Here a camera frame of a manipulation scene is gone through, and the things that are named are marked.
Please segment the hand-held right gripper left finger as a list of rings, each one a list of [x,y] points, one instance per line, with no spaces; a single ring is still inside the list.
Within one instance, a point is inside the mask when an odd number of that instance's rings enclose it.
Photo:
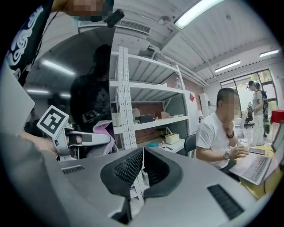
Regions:
[[[94,208],[123,224],[132,220],[130,190],[142,169],[143,149],[59,161],[75,190]]]

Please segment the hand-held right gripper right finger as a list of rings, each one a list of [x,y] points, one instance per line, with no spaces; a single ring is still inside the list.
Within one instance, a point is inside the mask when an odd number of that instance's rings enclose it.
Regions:
[[[150,187],[131,227],[240,227],[255,197],[211,164],[158,148],[144,149]]]

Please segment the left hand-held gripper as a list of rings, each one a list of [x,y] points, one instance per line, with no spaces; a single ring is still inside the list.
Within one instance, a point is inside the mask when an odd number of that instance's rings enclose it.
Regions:
[[[110,136],[106,134],[85,133],[74,131],[68,124],[69,115],[51,105],[42,115],[37,127],[52,139],[60,160],[74,160],[73,152],[69,146],[97,146],[110,143]],[[81,137],[81,143],[71,144],[71,138],[77,141]]]

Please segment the purple grey wiping cloth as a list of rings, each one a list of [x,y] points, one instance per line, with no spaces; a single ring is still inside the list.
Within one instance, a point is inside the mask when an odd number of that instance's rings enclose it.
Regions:
[[[93,127],[93,133],[108,135],[110,138],[110,142],[108,142],[107,144],[101,144],[101,145],[96,145],[92,147],[92,149],[90,149],[88,153],[86,154],[86,158],[99,157],[99,156],[104,156],[110,153],[118,152],[118,148],[115,144],[115,139],[114,139],[112,120],[99,121]]]

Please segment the white metal shelving unit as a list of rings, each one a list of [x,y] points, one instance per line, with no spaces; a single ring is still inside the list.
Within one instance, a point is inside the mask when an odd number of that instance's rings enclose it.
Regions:
[[[163,151],[184,154],[189,136],[185,88],[178,66],[130,54],[119,47],[110,57],[110,100],[114,134],[123,149],[156,145]],[[153,121],[140,124],[141,115]],[[178,133],[179,142],[166,143],[165,135]]]

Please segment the small black box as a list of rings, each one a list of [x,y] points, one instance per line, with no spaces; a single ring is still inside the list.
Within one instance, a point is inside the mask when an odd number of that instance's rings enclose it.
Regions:
[[[140,124],[144,124],[144,123],[148,123],[148,122],[152,122],[153,121],[153,116],[150,114],[146,114],[146,115],[141,115],[139,117],[139,123]]]

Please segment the black folding chair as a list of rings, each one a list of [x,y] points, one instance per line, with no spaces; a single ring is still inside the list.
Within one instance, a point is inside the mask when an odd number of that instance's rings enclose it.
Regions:
[[[185,155],[187,157],[194,157],[196,149],[196,134],[189,135],[184,142]]]

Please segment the cream storage box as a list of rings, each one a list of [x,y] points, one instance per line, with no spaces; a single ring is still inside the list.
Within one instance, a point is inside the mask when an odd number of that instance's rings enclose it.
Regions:
[[[166,140],[167,144],[173,145],[173,144],[179,142],[180,136],[179,136],[178,133],[167,134],[167,135],[165,135],[165,140]]]

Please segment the silver laptop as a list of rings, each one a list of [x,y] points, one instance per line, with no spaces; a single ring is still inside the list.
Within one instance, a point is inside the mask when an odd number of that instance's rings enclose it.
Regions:
[[[254,184],[263,183],[279,166],[276,155],[272,157],[250,153],[246,158],[237,162],[230,172]]]

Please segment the white cabinet red diamond sticker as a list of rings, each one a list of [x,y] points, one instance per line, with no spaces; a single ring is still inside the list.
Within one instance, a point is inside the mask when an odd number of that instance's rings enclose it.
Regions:
[[[197,96],[195,93],[185,90],[185,98],[186,98],[186,107],[187,107],[187,115],[189,116],[189,129],[188,134],[195,134],[199,124],[199,110],[197,107]]]

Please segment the ceiling air vent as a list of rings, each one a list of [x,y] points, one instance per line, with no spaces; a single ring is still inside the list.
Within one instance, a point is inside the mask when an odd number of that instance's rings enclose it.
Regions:
[[[83,27],[101,27],[101,26],[107,26],[107,23],[103,21],[99,22],[91,22],[91,21],[79,21],[78,22],[78,28],[83,28]],[[118,28],[122,29],[128,29],[136,32],[143,33],[145,35],[149,35],[151,28],[141,24],[141,23],[136,23],[134,21],[129,21],[129,20],[120,20],[118,23],[115,24]]]

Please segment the person's black printed shirt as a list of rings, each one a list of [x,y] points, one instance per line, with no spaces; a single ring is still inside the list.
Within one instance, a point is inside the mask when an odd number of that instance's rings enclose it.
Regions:
[[[54,0],[44,0],[14,37],[5,60],[20,85],[24,85],[28,69],[33,65],[41,47],[43,32]]]

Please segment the red table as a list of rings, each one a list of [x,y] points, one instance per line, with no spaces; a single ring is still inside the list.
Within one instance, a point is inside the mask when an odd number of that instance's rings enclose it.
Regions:
[[[284,110],[272,110],[270,124],[280,124],[282,121],[284,121]]]

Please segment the large glass window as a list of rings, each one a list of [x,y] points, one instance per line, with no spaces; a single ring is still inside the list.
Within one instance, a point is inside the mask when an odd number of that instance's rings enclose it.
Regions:
[[[275,84],[269,69],[247,74],[231,80],[220,83],[221,88],[232,88],[238,95],[240,100],[240,110],[237,117],[241,118],[247,113],[247,107],[252,102],[253,92],[249,89],[249,81],[258,82],[261,90],[266,92],[268,97],[268,117],[270,118],[273,110],[278,109],[278,97],[276,94]]]

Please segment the ceiling light bar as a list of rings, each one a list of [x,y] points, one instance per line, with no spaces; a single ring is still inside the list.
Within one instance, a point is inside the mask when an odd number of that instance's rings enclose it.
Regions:
[[[229,68],[231,68],[231,67],[237,66],[237,65],[239,65],[240,63],[241,63],[241,61],[238,60],[238,61],[235,61],[235,62],[233,62],[233,63],[231,63],[231,64],[228,64],[228,65],[225,65],[225,66],[223,66],[223,67],[217,68],[217,69],[215,70],[215,73],[218,73],[218,72],[220,72],[220,71],[223,71],[223,70],[229,69]]]
[[[189,23],[194,21],[201,14],[222,1],[224,0],[200,0],[193,7],[183,13],[177,20],[175,20],[175,26],[181,30],[184,29]]]
[[[279,53],[279,49],[276,49],[276,50],[271,50],[271,51],[267,51],[267,52],[263,52],[259,55],[260,58],[263,58],[263,57],[267,57],[267,56],[271,56],[271,55],[276,55]]]

